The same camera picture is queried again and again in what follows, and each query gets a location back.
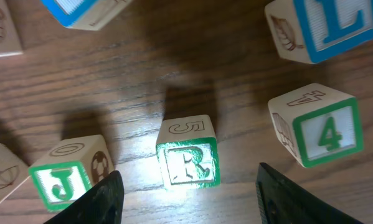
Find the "green R block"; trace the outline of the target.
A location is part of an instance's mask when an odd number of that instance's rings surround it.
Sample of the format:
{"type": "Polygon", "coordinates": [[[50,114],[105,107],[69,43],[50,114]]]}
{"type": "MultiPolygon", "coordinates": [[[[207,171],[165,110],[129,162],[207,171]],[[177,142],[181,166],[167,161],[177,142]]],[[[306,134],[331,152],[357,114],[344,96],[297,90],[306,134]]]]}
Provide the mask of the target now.
{"type": "Polygon", "coordinates": [[[207,114],[163,120],[156,154],[168,190],[220,184],[217,139],[207,114]]]}

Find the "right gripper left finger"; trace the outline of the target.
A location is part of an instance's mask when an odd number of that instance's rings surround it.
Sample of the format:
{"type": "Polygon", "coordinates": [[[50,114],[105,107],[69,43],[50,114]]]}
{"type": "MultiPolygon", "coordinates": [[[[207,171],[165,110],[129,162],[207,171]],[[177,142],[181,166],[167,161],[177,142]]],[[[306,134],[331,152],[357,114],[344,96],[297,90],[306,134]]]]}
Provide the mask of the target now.
{"type": "Polygon", "coordinates": [[[120,224],[125,190],[114,170],[45,224],[120,224]]]}

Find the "blue P block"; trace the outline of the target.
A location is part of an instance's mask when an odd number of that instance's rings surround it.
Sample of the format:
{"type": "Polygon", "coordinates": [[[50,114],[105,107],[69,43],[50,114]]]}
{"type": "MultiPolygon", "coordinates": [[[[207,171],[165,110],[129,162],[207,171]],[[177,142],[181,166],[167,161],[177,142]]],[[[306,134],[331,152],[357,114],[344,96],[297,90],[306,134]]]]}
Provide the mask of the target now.
{"type": "Polygon", "coordinates": [[[5,0],[0,0],[0,57],[23,54],[10,10],[5,0]]]}

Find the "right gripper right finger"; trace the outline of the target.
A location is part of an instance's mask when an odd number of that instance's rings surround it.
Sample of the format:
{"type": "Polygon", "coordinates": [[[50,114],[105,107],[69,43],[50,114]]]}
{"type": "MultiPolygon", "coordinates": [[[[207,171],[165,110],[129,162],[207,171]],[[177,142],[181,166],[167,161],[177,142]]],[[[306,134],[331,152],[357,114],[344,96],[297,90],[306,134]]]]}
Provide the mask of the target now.
{"type": "Polygon", "coordinates": [[[362,224],[264,162],[258,166],[256,189],[264,224],[362,224]]]}

